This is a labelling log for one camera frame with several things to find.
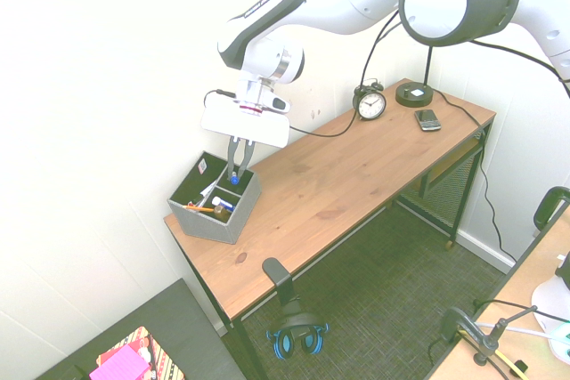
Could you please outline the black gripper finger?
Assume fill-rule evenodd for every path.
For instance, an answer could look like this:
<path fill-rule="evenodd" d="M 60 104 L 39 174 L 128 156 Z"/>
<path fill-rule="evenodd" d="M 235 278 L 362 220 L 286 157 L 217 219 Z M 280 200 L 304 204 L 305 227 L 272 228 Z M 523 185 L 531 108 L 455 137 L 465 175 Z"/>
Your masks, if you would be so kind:
<path fill-rule="evenodd" d="M 245 143 L 245 146 L 244 146 L 243 159 L 241 161 L 241 164 L 240 164 L 240 167 L 239 167 L 239 170 L 237 173 L 238 178 L 241 178 L 242 175 L 247 170 L 248 164 L 249 164 L 250 160 L 252 159 L 254 149 L 255 149 L 255 143 L 251 140 L 247 140 Z"/>
<path fill-rule="evenodd" d="M 229 181 L 238 181 L 239 178 L 237 177 L 237 172 L 234 170 L 234 157 L 236 149 L 238 148 L 238 144 L 240 142 L 240 138 L 237 136 L 231 136 L 228 148 L 227 148 L 227 175 Z"/>

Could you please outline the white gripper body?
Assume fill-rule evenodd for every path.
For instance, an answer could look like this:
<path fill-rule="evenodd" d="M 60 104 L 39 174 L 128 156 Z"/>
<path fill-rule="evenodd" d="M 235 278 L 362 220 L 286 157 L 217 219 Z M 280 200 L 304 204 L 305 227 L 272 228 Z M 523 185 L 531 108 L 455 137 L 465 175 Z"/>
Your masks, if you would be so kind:
<path fill-rule="evenodd" d="M 201 126 L 209 131 L 260 142 L 278 148 L 289 143 L 289 120 L 278 113 L 247 113 L 237 102 L 223 95 L 208 96 Z"/>

